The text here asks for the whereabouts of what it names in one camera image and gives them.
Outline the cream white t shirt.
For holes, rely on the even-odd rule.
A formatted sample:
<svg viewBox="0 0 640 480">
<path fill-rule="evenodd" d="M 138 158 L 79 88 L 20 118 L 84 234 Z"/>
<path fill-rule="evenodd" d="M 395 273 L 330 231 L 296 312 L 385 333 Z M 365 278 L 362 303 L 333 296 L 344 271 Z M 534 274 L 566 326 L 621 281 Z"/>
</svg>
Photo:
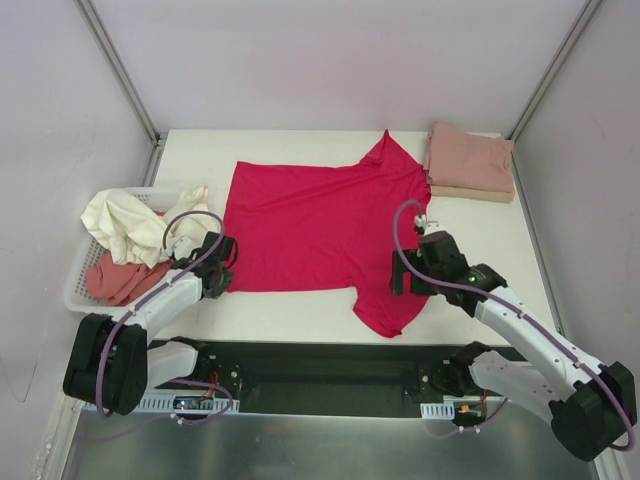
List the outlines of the cream white t shirt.
<svg viewBox="0 0 640 480">
<path fill-rule="evenodd" d="M 88 233 L 110 254 L 115 264 L 146 264 L 152 268 L 169 259 L 169 248 L 180 236 L 198 248 L 219 225 L 207 212 L 209 189 L 200 186 L 180 192 L 166 212 L 149 208 L 123 189 L 97 193 L 81 214 Z"/>
</svg>

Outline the magenta t shirt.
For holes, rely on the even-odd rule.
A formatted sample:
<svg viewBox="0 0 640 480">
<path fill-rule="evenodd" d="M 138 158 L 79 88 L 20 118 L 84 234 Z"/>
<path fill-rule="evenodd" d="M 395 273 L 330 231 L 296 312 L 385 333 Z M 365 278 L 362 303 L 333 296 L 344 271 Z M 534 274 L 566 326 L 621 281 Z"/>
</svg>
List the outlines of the magenta t shirt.
<svg viewBox="0 0 640 480">
<path fill-rule="evenodd" d="M 353 287 L 355 315 L 393 338 L 426 304 L 390 289 L 397 245 L 414 246 L 414 213 L 431 191 L 418 162 L 389 133 L 355 165 L 237 164 L 224 224 L 236 239 L 233 292 L 319 291 Z"/>
</svg>

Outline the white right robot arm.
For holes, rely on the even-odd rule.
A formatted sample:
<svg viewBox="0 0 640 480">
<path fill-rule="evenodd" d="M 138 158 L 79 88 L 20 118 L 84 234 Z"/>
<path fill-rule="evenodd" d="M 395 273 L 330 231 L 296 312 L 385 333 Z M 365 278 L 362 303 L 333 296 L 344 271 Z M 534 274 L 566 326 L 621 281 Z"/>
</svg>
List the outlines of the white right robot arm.
<svg viewBox="0 0 640 480">
<path fill-rule="evenodd" d="M 474 341 L 430 375 L 437 391 L 457 397 L 477 389 L 497 393 L 543 420 L 583 461 L 606 449 L 634 449 L 637 405 L 631 371 L 619 362 L 602 363 L 543 325 L 500 274 L 486 264 L 469 265 L 448 232 L 428 232 L 417 248 L 395 249 L 391 291 L 442 296 L 507 340 L 529 364 L 515 365 Z"/>
</svg>

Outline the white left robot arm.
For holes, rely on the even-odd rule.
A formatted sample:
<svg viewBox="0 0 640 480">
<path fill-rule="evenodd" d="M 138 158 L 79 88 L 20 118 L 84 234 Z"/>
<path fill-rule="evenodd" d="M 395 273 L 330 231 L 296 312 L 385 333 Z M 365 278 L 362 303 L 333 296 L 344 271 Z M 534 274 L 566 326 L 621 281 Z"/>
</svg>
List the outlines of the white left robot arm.
<svg viewBox="0 0 640 480">
<path fill-rule="evenodd" d="M 64 394 L 109 416 L 131 413 L 147 389 L 168 383 L 212 391 L 218 368 L 203 342 L 175 336 L 159 347 L 151 343 L 184 310 L 229 289 L 238 249 L 236 239 L 209 232 L 140 298 L 108 314 L 87 314 L 73 343 Z"/>
</svg>

